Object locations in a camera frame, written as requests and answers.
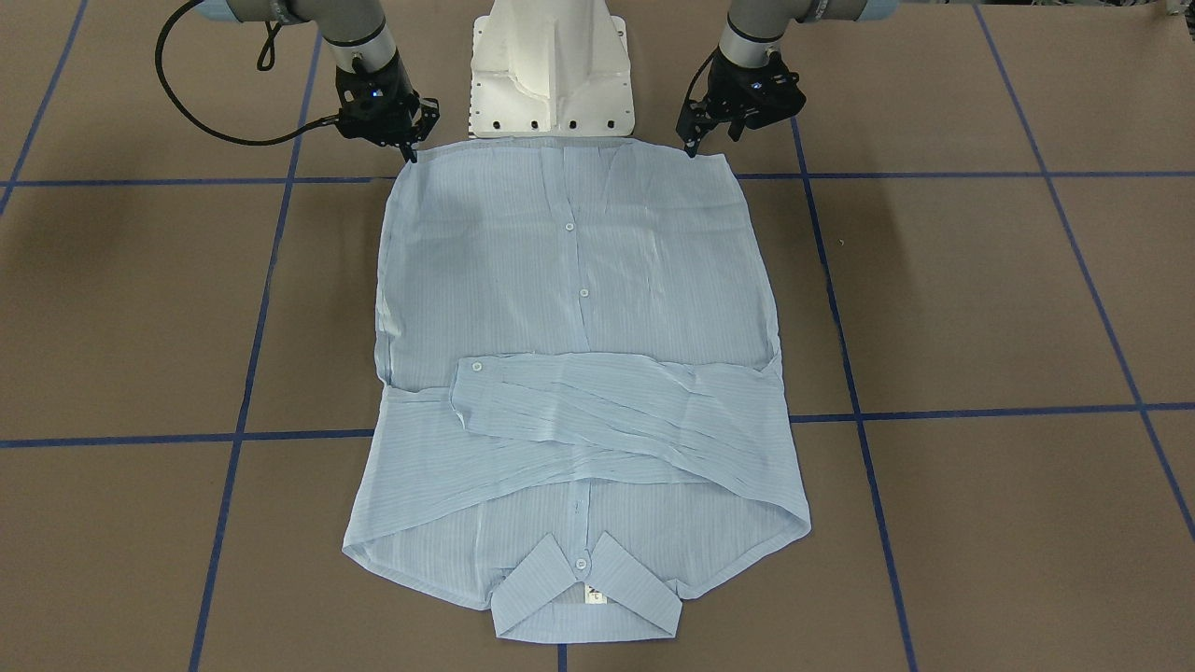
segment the brown floor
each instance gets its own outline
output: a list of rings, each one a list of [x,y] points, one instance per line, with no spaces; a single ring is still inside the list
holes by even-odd
[[[489,4],[387,2],[436,143],[465,139]],[[204,136],[151,66],[170,7],[130,5],[0,4],[0,670],[1195,670],[1181,18],[789,31],[802,152],[789,124],[705,148],[758,225],[815,531],[688,603],[675,641],[565,650],[339,552],[398,155]],[[609,5],[637,136],[675,145],[725,1]],[[294,126],[315,32],[256,74],[263,32],[180,25],[167,68],[202,118]],[[311,116],[331,75],[323,54]]]

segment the metal ring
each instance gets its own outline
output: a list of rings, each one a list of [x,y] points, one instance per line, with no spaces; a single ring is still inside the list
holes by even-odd
[[[274,20],[282,25],[307,23],[307,19],[300,19],[290,11],[287,0],[270,0],[270,12],[274,13]]]
[[[820,22],[821,18],[822,18],[822,14],[826,13],[826,7],[828,7],[828,6],[829,6],[829,0],[817,0],[817,6],[814,7],[813,12],[809,12],[808,14],[805,14],[805,17],[803,19],[801,19],[801,23],[803,23],[803,24],[811,24],[811,23]]]

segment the folded shirt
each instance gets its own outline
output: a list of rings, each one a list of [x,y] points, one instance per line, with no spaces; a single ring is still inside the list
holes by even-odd
[[[386,208],[378,428],[344,552],[500,637],[672,637],[810,529],[776,305],[722,157],[423,151]]]

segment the shirt placket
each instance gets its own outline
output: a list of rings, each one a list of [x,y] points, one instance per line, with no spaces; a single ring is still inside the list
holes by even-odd
[[[592,289],[589,277],[583,264],[577,230],[581,222],[577,221],[577,212],[569,200],[568,189],[564,181],[564,171],[569,167],[569,159],[576,160],[576,155],[563,147],[544,147],[540,149],[541,166],[544,171],[544,190],[547,195],[549,210],[551,213],[551,226],[559,232],[560,255],[565,259],[565,282],[572,293],[575,306],[572,314],[566,316],[572,324],[572,349],[577,353],[590,352],[587,325],[589,324],[589,303]],[[590,481],[588,478],[576,479],[569,483],[569,501],[565,521],[565,538],[563,539],[565,557],[572,566],[574,575],[578,581],[584,581],[589,576],[593,558],[589,554],[589,495]]]

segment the shirt sleeve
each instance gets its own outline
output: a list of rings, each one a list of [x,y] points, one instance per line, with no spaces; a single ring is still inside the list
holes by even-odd
[[[658,458],[801,515],[774,369],[580,353],[466,358],[451,402],[467,432]]]

